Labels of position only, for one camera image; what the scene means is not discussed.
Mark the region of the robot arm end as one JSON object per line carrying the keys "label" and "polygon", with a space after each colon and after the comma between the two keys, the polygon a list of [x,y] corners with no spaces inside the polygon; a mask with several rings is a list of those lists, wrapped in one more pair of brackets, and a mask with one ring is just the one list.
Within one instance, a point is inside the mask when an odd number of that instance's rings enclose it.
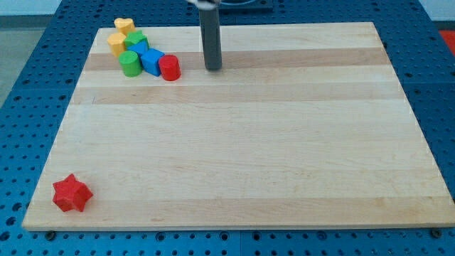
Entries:
{"label": "robot arm end", "polygon": [[199,10],[210,11],[219,7],[221,0],[186,0],[188,3],[193,4]]}

